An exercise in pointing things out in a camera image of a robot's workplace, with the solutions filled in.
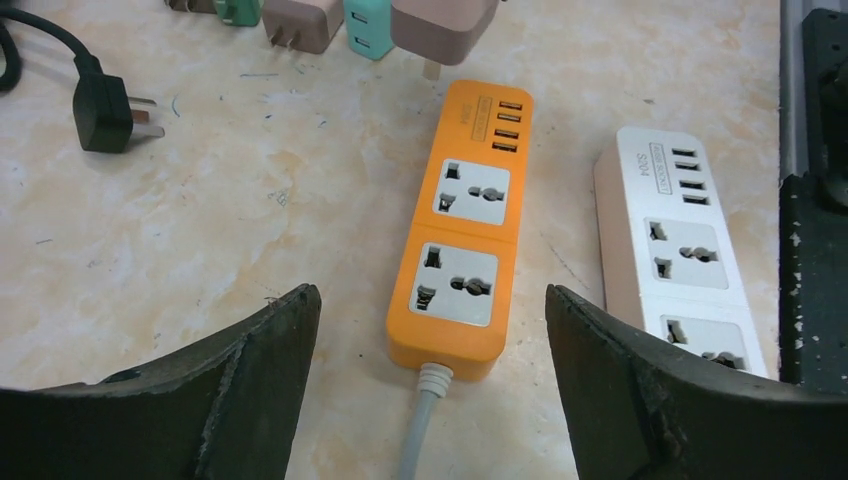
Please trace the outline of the white power strip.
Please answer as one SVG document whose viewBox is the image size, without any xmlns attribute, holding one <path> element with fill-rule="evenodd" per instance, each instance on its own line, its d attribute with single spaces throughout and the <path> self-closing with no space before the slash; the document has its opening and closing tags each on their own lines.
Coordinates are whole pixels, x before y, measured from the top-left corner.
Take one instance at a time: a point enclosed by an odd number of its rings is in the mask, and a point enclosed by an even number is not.
<svg viewBox="0 0 848 480">
<path fill-rule="evenodd" d="M 703 144 L 620 128 L 594 165 L 605 309 L 698 357 L 766 377 Z"/>
</svg>

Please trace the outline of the pink usb plug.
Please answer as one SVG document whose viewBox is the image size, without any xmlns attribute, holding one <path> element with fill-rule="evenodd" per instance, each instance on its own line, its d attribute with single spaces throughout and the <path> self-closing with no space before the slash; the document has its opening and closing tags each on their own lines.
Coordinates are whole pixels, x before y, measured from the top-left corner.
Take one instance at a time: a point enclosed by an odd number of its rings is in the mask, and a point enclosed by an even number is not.
<svg viewBox="0 0 848 480">
<path fill-rule="evenodd" d="M 266 0 L 262 22 L 271 45 L 322 54 L 344 20 L 341 0 Z"/>
<path fill-rule="evenodd" d="M 164 4 L 178 12 L 202 14 L 216 13 L 214 0 L 164 0 Z"/>
</svg>

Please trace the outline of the teal usb plug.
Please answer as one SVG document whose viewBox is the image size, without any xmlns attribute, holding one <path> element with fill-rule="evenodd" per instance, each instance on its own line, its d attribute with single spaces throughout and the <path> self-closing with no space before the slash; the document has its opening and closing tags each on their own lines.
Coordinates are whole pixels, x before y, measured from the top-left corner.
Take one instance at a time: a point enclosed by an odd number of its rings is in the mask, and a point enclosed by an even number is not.
<svg viewBox="0 0 848 480">
<path fill-rule="evenodd" d="M 390 0 L 344 0 L 343 7 L 352 51 L 378 61 L 394 48 L 390 33 Z"/>
</svg>

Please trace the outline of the orange power strip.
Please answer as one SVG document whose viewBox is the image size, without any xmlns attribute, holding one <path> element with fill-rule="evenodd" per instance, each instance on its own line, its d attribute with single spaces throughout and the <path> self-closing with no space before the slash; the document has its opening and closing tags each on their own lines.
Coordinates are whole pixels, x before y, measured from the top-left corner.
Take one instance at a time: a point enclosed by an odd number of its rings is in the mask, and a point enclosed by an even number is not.
<svg viewBox="0 0 848 480">
<path fill-rule="evenodd" d="M 477 382 L 502 354 L 533 108 L 518 87 L 449 86 L 386 315 L 395 364 Z"/>
</svg>

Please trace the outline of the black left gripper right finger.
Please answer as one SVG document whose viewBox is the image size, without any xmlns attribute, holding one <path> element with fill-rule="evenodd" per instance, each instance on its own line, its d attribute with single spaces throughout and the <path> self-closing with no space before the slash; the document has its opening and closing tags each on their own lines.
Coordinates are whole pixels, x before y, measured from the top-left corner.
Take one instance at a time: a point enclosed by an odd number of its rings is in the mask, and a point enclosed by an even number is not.
<svg viewBox="0 0 848 480">
<path fill-rule="evenodd" d="M 582 479 L 843 479 L 847 399 L 711 362 L 562 285 L 545 319 Z"/>
</svg>

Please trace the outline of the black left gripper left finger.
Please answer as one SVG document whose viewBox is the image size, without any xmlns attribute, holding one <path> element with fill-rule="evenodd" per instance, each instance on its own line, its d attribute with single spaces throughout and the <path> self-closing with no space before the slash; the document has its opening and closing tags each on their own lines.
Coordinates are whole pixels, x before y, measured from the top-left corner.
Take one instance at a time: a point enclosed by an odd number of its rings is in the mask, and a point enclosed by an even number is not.
<svg viewBox="0 0 848 480">
<path fill-rule="evenodd" d="M 5 479 L 282 479 L 322 300 L 302 284 L 96 384 L 1 392 Z"/>
</svg>

